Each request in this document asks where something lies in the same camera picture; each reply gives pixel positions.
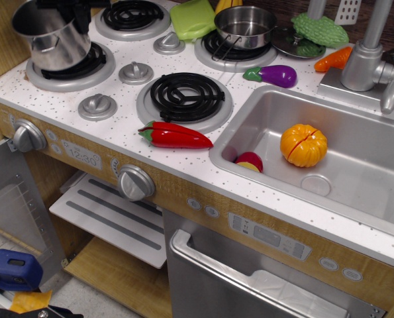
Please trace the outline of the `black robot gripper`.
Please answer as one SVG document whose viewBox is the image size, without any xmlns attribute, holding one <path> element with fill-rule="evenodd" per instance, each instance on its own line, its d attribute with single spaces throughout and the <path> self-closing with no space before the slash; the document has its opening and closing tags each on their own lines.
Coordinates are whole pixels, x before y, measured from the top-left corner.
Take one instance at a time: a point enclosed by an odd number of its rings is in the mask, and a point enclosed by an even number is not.
<svg viewBox="0 0 394 318">
<path fill-rule="evenodd" d="M 74 19 L 74 25 L 80 34 L 89 32 L 91 21 L 90 8 L 107 8 L 110 0 L 36 0 L 40 9 L 56 9 L 65 23 Z"/>
</svg>

